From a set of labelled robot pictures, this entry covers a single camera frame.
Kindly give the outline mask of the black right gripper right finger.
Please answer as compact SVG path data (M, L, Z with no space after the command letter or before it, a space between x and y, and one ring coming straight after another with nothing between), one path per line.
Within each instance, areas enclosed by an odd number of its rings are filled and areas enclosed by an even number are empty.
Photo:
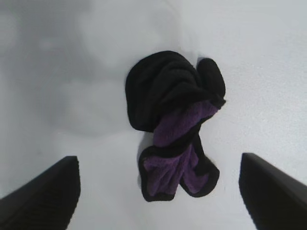
M307 187L254 153L243 153L239 190L258 230L305 230Z

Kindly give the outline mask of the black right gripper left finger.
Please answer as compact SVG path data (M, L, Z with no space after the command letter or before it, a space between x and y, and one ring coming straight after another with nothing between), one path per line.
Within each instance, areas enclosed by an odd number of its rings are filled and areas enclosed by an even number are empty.
M0 200L2 230L65 230L81 193L79 161L67 156Z

